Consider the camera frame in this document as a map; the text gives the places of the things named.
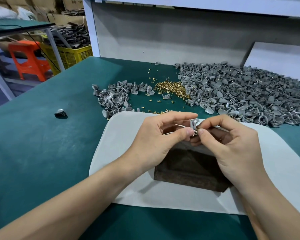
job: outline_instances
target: white shelf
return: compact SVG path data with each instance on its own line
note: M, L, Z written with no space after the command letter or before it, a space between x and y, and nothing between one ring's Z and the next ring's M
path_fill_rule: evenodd
M300 0L104 0L300 17Z

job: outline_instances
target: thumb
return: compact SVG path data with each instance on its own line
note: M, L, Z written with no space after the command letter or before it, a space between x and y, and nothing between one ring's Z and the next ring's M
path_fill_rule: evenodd
M182 129L177 129L175 132L166 135L169 147L173 147L178 142L185 140L186 138L193 136L194 130L190 127L184 127Z
M218 142L206 129L198 129L198 136L200 137L201 143L212 151L214 155L220 153L225 147L225 145Z

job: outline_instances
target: hand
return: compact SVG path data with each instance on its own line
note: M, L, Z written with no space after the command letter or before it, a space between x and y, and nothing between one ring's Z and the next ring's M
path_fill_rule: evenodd
M125 155L141 167L141 173L148 171L162 162L176 143L184 140L190 141L194 130L189 127L189 120L197 116L196 113L171 111L145 118Z
M223 174L240 191L268 179L264 169L258 133L227 115L210 117L198 128L198 137L190 142L201 143L216 156Z

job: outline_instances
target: orange plastic stool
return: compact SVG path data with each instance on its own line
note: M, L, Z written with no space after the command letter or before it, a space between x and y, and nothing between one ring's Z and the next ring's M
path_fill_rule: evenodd
M16 64L16 68L18 69L20 78L24 80L22 73L35 74L38 76L41 82L46 81L46 77L44 75L45 72L50 70L49 63L46 60L38 60L34 55L34 51L38 50L40 45L39 42L21 40L18 42L13 42L9 44L9 52L12 56L14 63ZM24 63L19 63L14 55L14 51L23 52L28 60Z

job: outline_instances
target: left hand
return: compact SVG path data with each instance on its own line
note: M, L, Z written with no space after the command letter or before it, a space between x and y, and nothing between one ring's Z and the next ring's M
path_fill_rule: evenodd
M196 113L171 111L145 118L125 155L141 167L142 173L148 171L162 162L176 143L190 141L194 130L189 127L189 120L197 116Z

